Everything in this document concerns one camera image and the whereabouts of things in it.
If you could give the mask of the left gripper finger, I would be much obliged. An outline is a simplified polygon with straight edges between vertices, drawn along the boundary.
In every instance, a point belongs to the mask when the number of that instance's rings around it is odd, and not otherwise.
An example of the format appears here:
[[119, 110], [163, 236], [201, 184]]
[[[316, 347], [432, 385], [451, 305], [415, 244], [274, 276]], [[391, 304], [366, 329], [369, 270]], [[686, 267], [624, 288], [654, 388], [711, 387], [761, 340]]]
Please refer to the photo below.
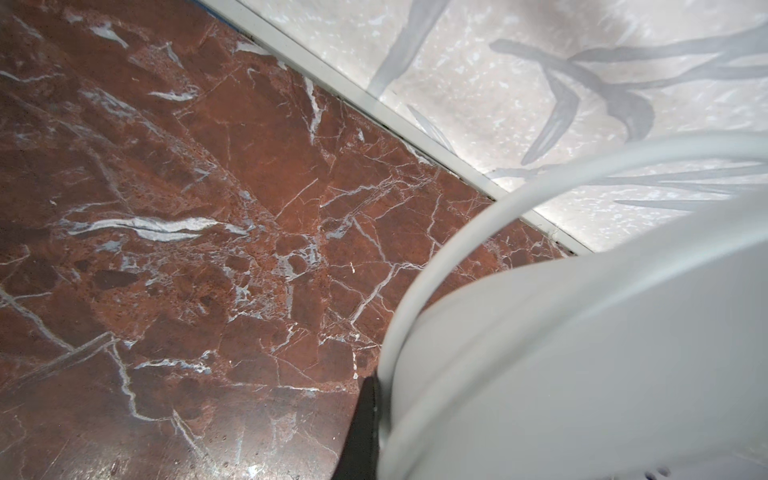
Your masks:
[[375, 480], [380, 451], [380, 382], [376, 376], [363, 381], [354, 414], [332, 480]]

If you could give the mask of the white headphones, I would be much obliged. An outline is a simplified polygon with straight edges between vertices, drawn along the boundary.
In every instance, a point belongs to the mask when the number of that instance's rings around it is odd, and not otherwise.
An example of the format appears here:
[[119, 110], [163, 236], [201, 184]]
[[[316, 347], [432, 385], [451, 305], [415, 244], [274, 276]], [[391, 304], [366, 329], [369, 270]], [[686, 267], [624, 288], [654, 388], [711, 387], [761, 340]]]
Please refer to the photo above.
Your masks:
[[763, 479], [767, 191], [611, 250], [432, 295], [532, 208], [668, 162], [762, 161], [763, 133], [687, 133], [574, 160], [463, 227], [399, 303], [377, 369], [381, 479]]

